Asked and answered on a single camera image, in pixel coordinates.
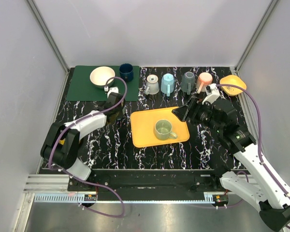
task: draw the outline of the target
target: black marble table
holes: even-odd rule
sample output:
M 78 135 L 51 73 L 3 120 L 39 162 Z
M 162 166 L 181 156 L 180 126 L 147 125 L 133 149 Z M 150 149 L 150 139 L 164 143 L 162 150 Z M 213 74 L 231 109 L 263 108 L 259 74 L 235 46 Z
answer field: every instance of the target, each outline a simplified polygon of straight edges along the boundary
M 202 72 L 209 72 L 213 76 L 213 83 L 230 75 L 229 67 L 141 67 L 138 101 L 126 102 L 127 116 L 113 125 L 92 132 L 84 138 L 80 146 L 78 157 L 92 169 L 151 169 L 151 170 L 195 170 L 211 169 L 211 159 L 220 159 L 230 169 L 243 169 L 244 167 L 233 157 L 228 155 L 219 143 L 217 136 L 203 125 L 188 124 L 190 139 L 186 142 L 160 145 L 145 148 L 133 146 L 131 137 L 130 115 L 135 111 L 158 109 L 164 107 L 181 106 L 189 96 L 180 90 L 182 75 L 191 71 L 196 76 Z M 167 97 L 162 92 L 153 96 L 145 95 L 146 78 L 150 74 L 159 77 L 159 84 L 164 74 L 171 73 L 175 79 L 175 90 Z M 88 114 L 97 102 L 91 101 L 65 101 L 72 79 L 73 69 L 67 80 L 66 87 L 58 110 L 57 122 L 68 122 Z M 222 90 L 221 96 L 232 102 L 237 110 L 239 124 L 245 125 L 245 118 L 238 97 L 230 97 Z M 40 168 L 40 174 L 49 173 L 46 162 Z

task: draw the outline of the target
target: gray mug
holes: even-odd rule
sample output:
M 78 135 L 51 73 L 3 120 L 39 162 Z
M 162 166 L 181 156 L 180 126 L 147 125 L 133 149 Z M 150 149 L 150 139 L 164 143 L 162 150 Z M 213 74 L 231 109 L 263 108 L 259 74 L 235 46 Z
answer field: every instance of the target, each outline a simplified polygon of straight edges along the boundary
M 186 72 L 183 75 L 182 83 L 180 84 L 181 90 L 190 95 L 192 89 L 194 88 L 194 85 L 195 85 L 195 75 L 192 72 Z
M 156 122 L 154 131 L 159 140 L 177 139 L 177 134 L 172 131 L 172 124 L 166 119 Z

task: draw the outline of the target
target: green placemat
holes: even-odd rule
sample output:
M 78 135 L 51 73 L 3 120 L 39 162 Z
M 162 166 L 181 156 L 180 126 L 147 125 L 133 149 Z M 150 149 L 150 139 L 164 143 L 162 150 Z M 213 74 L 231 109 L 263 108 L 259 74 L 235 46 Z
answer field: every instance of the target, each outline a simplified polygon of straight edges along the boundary
M 99 66 L 82 66 L 78 65 L 74 69 L 69 91 L 67 94 L 67 101 L 106 101 L 107 95 L 104 89 L 96 88 L 90 81 L 89 76 L 91 72 Z M 119 66 L 109 66 L 115 71 L 116 76 L 120 77 Z M 140 67 L 133 67 L 134 78 L 127 82 L 128 92 L 126 101 L 134 102 L 138 100 L 139 95 L 139 80 Z M 121 94 L 125 91 L 125 86 L 120 80 L 115 80 L 113 87 L 117 86 Z

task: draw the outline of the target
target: reflective floor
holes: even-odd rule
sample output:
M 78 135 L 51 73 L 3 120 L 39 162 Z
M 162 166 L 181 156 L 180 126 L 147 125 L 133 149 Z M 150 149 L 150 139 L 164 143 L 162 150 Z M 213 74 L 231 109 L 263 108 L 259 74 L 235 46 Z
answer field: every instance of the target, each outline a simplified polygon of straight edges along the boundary
M 239 199 L 231 197 L 234 203 Z M 120 204 L 93 206 L 120 214 Z M 34 203 L 27 232 L 269 232 L 246 202 L 232 209 L 200 209 L 187 204 L 128 204 L 121 219 L 94 214 L 67 203 Z

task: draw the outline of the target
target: green mug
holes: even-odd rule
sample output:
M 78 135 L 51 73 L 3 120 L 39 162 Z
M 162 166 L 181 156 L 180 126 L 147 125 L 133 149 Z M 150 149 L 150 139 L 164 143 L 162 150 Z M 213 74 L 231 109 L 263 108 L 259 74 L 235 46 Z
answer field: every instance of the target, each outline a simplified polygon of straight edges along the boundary
M 177 139 L 177 134 L 172 131 L 172 124 L 166 119 L 156 122 L 154 131 L 159 140 Z

